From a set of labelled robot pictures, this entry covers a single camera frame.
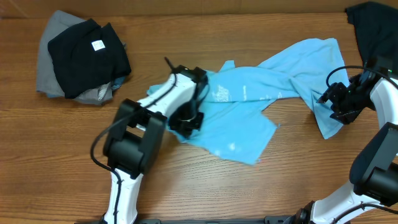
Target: wire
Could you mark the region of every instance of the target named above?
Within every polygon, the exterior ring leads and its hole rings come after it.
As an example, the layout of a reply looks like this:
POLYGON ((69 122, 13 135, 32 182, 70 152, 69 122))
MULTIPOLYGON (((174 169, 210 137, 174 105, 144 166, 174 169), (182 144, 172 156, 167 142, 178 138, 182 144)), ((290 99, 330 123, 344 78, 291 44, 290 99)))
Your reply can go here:
POLYGON ((365 68, 365 67, 360 66, 360 65, 346 65, 346 66, 342 66, 342 67, 338 67, 338 68, 334 69, 334 70, 331 71, 331 72, 329 73, 329 75, 326 77, 326 85, 327 85, 328 87, 330 87, 330 85, 329 85, 329 78, 331 77, 332 74, 334 74, 334 73, 337 72, 338 70, 345 69, 345 68, 360 68, 360 69, 363 69, 363 70, 365 70, 365 71, 373 72, 373 73, 379 75, 380 77, 385 78, 385 79, 386 79, 387 81, 389 81, 395 88, 398 89, 398 85, 397 85, 394 81, 392 81, 392 79, 391 79, 390 77, 388 77, 387 75, 385 75, 385 74, 383 74, 383 73, 381 73, 381 72, 378 72, 378 71, 376 71, 376 70, 370 69, 370 68, 365 68))
POLYGON ((398 215, 398 211, 396 211, 396 210, 393 210, 393 209, 390 209, 390 208, 386 208, 386 207, 383 207, 383 206, 380 206, 380 205, 374 205, 374 204, 371 204, 371 203, 362 203, 361 205, 357 205, 357 206, 345 211, 343 214, 339 215, 331 224, 337 224, 337 222, 340 221, 346 215, 350 214, 351 212, 357 211, 360 208, 365 210, 365 207, 378 208, 378 209, 383 210, 385 212, 389 212, 389 213, 393 213, 395 215, 398 215))
POLYGON ((98 142, 100 141, 100 139, 101 139, 105 134, 107 134, 108 132, 110 132, 110 130, 111 130, 112 128, 114 128, 114 127, 116 127, 117 125, 119 125, 119 124, 121 124, 121 123, 123 123, 123 122, 125 122, 125 121, 127 121, 127 120, 129 120, 129 119, 131 119, 132 117, 134 117, 135 115, 141 113, 141 112, 144 111, 145 109, 148 109, 149 107, 155 105, 159 100, 161 100, 163 97, 165 97, 167 94, 169 94, 169 93, 173 90, 173 88, 174 88, 174 87, 176 86, 176 84, 177 84, 177 72, 175 71, 175 68, 173 67, 173 65, 171 64, 171 62, 169 61, 169 59, 168 59, 167 57, 164 57, 164 59, 166 60, 167 65, 169 65, 169 67, 172 69, 172 74, 174 75, 174 82, 173 82, 173 85, 172 85, 166 92, 164 92, 164 93, 163 93, 162 95, 160 95, 158 98, 154 99, 154 100, 153 100, 152 102, 150 102, 148 105, 145 105, 144 107, 142 107, 142 108, 136 110, 135 112, 133 112, 133 113, 131 113, 131 114, 128 114, 128 115, 126 115, 126 116, 120 118, 119 120, 117 120, 117 121, 115 121, 114 123, 112 123, 111 125, 109 125, 109 126, 108 126, 107 128, 105 128, 102 132, 100 132, 100 134, 97 135, 97 137, 95 137, 95 139, 94 139, 94 141, 93 141, 93 143, 91 144, 91 147, 90 147, 90 157, 91 157, 91 160, 92 160, 95 164, 97 164, 98 166, 100 166, 100 167, 102 167, 102 168, 104 168, 104 169, 106 169, 106 170, 112 172, 112 173, 116 176, 116 178, 118 179, 118 182, 117 182, 117 184, 118 184, 118 193, 117 193, 117 195, 116 195, 116 201, 115 201, 115 204, 114 204, 114 212, 113 212, 114 224, 117 224, 117 221, 118 221, 118 218, 117 218, 117 215, 118 215, 118 203, 119 203, 119 198, 120 198, 120 193, 121 193, 121 187, 122 187, 122 184, 121 184, 121 183, 122 183, 122 180, 121 180, 121 178, 120 178, 120 175, 119 175, 114 169, 112 169, 112 168, 108 167, 107 165, 101 163, 99 160, 97 160, 97 159, 95 158, 95 155, 94 155, 95 146, 98 144, 98 142))

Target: black fabric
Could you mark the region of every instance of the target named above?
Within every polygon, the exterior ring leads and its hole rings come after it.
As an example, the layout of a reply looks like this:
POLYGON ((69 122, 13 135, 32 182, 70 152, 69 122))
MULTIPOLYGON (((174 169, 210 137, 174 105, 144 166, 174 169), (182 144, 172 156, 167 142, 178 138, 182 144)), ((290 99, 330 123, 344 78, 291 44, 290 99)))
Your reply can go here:
POLYGON ((376 56, 391 58, 398 66, 398 10, 366 2, 346 10, 355 27, 356 41, 363 63, 376 56))
POLYGON ((52 39, 48 49, 65 98, 131 73, 124 46, 109 23, 101 28, 89 19, 71 26, 52 39), (95 51, 91 43, 96 40, 105 48, 95 51))

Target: wooden table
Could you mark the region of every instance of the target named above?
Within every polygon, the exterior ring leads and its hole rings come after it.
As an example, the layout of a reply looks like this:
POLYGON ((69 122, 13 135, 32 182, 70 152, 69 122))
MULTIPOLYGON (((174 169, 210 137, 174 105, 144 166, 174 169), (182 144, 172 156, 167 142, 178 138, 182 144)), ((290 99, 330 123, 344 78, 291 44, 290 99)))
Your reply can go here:
MULTIPOLYGON (((36 93, 37 51, 47 20, 0 21, 0 223, 73 223, 98 219, 106 211, 110 174, 92 163, 89 146, 123 99, 143 98, 149 86, 167 79, 164 56, 209 70, 226 60, 255 66, 298 41, 334 37, 346 64, 361 64, 353 26, 343 13, 94 19, 112 23, 127 43, 132 67, 127 83, 102 107, 36 93)), ((299 98, 279 100, 264 113, 280 128, 255 166, 222 161, 165 133, 157 162, 142 183, 141 217, 294 214, 344 184, 353 159, 378 130, 376 113, 364 110, 324 140, 299 98)), ((96 155, 101 157, 100 148, 96 155)), ((381 211, 353 220, 396 222, 381 211)))

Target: folded cloth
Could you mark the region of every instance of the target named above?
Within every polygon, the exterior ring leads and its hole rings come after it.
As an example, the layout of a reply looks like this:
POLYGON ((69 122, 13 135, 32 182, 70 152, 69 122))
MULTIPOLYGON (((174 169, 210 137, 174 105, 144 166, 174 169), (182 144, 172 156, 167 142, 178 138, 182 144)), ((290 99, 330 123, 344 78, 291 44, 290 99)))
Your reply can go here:
POLYGON ((53 69, 65 98, 130 74, 123 44, 111 24, 94 20, 75 24, 48 44, 53 69))
MULTIPOLYGON (((222 159, 253 165, 267 146, 277 126, 261 114, 281 98, 301 97, 314 112, 325 139, 342 124, 329 116, 331 103, 318 104, 327 89, 326 76, 344 65, 335 39, 308 39, 283 50, 257 67, 234 66, 227 61, 218 72, 208 71, 209 94, 200 106, 205 117, 201 130, 180 142, 204 147, 222 159)), ((346 70, 330 82, 349 84, 346 70)), ((148 94, 161 85, 150 87, 148 94)))
POLYGON ((348 22, 355 27, 363 63, 376 56, 393 59, 398 69, 398 10, 376 2, 347 8, 348 22))
MULTIPOLYGON (((64 92, 55 78, 52 59, 47 49, 47 44, 50 40, 70 26, 84 21, 85 20, 80 19, 79 17, 58 10, 55 11, 47 23, 43 36, 40 40, 39 54, 37 56, 36 90, 46 93, 49 98, 64 96, 64 92)), ((121 86, 124 77, 122 77, 122 80, 117 80, 118 79, 114 81, 111 87, 112 90, 115 90, 121 86)), ((108 87, 109 84, 107 83, 98 88, 87 90, 74 100, 81 103, 100 105, 103 102, 112 99, 112 91, 109 91, 110 89, 108 89, 108 87)))

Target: gray cloth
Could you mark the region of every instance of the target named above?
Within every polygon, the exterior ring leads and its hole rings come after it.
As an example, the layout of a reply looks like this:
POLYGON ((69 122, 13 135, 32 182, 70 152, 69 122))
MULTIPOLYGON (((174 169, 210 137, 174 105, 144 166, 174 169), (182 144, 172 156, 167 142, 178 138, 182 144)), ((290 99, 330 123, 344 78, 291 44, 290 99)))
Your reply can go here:
MULTIPOLYGON (((55 78, 52 59, 47 49, 47 44, 70 26, 84 21, 84 19, 59 10, 52 15, 40 40, 39 54, 37 57, 37 91, 44 92, 49 97, 65 95, 55 78)), ((111 87, 112 85, 110 85, 110 83, 101 85, 98 88, 85 91, 74 100, 80 103, 100 105, 112 99, 111 87)))

